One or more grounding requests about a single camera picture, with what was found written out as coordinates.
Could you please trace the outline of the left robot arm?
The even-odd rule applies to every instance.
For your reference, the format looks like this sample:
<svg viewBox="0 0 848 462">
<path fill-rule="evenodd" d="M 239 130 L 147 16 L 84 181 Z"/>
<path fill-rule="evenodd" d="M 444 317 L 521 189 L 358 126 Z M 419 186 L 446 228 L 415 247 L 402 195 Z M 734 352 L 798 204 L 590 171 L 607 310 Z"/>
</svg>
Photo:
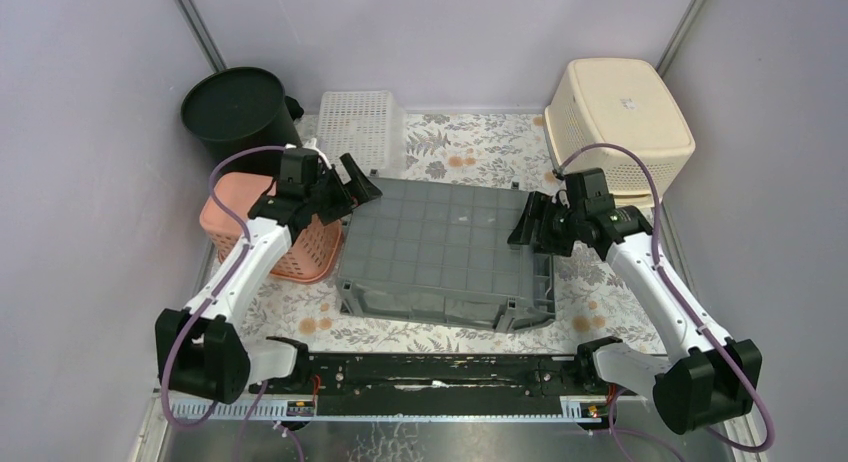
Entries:
<svg viewBox="0 0 848 462">
<path fill-rule="evenodd" d="M 294 341 L 252 344 L 238 333 L 249 304 L 272 267 L 314 221 L 338 222 L 382 192 L 351 153 L 340 157 L 348 174 L 319 149 L 270 146 L 280 155 L 268 189 L 238 216 L 217 195 L 212 202 L 234 219 L 241 234 L 207 285 L 180 309 L 165 309 L 155 322 L 158 378 L 164 392 L 175 390 L 231 404 L 250 385 L 273 380 L 296 393 L 309 383 L 306 350 Z"/>
</svg>

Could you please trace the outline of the grey plastic crate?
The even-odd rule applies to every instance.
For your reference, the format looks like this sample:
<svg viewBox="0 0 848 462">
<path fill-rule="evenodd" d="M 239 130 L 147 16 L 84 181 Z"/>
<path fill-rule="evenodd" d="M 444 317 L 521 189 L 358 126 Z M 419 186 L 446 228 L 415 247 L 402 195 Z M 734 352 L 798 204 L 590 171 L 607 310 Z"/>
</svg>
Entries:
<svg viewBox="0 0 848 462">
<path fill-rule="evenodd" d="M 343 314 L 518 333 L 556 319 L 554 260 L 508 237 L 528 192 L 372 178 L 339 257 Z"/>
</svg>

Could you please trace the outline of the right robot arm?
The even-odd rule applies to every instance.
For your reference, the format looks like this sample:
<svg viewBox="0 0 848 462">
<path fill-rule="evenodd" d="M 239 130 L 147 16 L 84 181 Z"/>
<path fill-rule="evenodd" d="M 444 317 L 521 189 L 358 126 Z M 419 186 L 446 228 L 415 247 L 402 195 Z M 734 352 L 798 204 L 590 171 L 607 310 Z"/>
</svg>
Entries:
<svg viewBox="0 0 848 462">
<path fill-rule="evenodd" d="M 537 254 L 567 257 L 576 243 L 623 280 L 666 349 L 661 360 L 605 337 L 579 345 L 575 384 L 597 394 L 616 385 L 651 401 L 661 420 L 682 435 L 749 414 L 762 355 L 734 339 L 682 286 L 656 230 L 634 206 L 619 206 L 600 169 L 567 174 L 558 195 L 532 192 L 508 238 Z"/>
</svg>

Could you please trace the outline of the pink perforated basket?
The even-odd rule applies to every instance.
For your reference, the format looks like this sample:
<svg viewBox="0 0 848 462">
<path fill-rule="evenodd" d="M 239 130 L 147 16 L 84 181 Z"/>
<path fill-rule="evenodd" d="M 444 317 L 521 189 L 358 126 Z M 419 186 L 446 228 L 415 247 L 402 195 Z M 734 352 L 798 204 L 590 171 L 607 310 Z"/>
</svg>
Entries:
<svg viewBox="0 0 848 462">
<path fill-rule="evenodd" d="M 264 175 L 233 172 L 222 176 L 215 185 L 215 194 L 241 220 L 266 188 L 271 178 Z M 242 235 L 238 223 L 227 215 L 213 199 L 208 199 L 199 223 L 224 261 Z M 270 270 L 272 276 L 301 284 L 318 282 L 331 272 L 343 245 L 342 223 L 322 224 L 314 217 L 298 236 L 293 247 Z"/>
</svg>

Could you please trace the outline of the white perforated plastic basket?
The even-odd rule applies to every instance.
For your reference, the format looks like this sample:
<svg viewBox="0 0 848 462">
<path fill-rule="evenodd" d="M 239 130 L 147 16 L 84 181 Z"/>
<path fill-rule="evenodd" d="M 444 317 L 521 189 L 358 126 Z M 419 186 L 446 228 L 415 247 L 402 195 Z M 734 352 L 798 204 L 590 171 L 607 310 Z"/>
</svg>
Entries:
<svg viewBox="0 0 848 462">
<path fill-rule="evenodd" d="M 389 91 L 328 91 L 317 145 L 332 162 L 349 153 L 363 171 L 398 178 L 406 169 L 407 112 Z"/>
</svg>

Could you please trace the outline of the cream plastic tub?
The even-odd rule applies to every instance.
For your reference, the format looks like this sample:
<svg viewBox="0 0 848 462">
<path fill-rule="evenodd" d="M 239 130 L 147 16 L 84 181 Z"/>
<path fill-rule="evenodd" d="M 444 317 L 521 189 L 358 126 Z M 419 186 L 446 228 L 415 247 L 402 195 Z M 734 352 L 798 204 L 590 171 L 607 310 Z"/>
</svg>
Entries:
<svg viewBox="0 0 848 462">
<path fill-rule="evenodd" d="M 671 92 L 643 60 L 582 58 L 568 63 L 543 112 L 554 170 L 604 171 L 618 206 L 654 206 L 640 165 L 609 148 L 590 149 L 567 167 L 579 149 L 609 143 L 633 152 L 663 195 L 695 151 L 695 140 Z"/>
</svg>

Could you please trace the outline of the large black cylindrical container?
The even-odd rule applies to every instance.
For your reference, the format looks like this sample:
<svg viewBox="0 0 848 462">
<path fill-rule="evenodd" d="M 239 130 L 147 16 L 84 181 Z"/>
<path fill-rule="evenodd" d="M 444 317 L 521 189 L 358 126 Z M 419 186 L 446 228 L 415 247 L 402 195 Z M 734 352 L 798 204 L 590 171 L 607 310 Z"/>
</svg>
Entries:
<svg viewBox="0 0 848 462">
<path fill-rule="evenodd" d="M 247 149 L 303 145 L 283 83 L 257 67 L 206 77 L 185 96 L 180 119 L 215 165 Z"/>
</svg>

